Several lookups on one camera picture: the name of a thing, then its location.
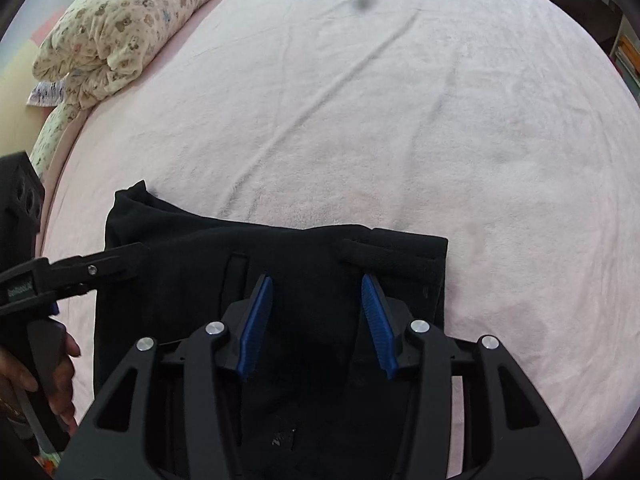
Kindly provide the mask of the floral pillow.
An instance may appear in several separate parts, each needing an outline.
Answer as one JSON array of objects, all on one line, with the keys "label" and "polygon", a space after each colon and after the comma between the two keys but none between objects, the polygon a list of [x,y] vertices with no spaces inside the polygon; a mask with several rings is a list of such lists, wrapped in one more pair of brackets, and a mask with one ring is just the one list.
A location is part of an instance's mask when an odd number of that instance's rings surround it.
[{"label": "floral pillow", "polygon": [[160,49],[209,0],[74,0],[40,44],[32,76],[63,85],[63,99],[29,155],[49,170],[63,131],[82,110],[141,76]]}]

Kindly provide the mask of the black pants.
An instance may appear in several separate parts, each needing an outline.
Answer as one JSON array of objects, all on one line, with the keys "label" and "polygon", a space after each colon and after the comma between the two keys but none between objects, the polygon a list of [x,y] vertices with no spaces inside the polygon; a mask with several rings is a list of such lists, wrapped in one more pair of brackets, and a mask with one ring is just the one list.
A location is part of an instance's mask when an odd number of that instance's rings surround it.
[{"label": "black pants", "polygon": [[390,479],[398,471],[414,376],[388,377],[361,307],[365,275],[417,318],[442,324],[448,243],[364,226],[308,230],[199,217],[143,183],[119,191],[105,245],[145,245],[138,266],[100,289],[93,385],[142,337],[189,337],[272,281],[256,368],[223,370],[217,392],[247,479]]}]

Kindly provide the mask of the pink bed blanket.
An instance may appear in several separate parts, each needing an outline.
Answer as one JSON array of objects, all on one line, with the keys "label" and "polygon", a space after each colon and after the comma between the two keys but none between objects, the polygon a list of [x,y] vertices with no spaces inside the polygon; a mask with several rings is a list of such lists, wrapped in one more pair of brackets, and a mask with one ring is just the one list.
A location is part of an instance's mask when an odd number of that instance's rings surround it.
[{"label": "pink bed blanket", "polygon": [[499,337],[586,474],[639,406],[639,109],[549,0],[212,0],[97,106],[44,253],[144,181],[206,217],[449,242],[446,327]]}]

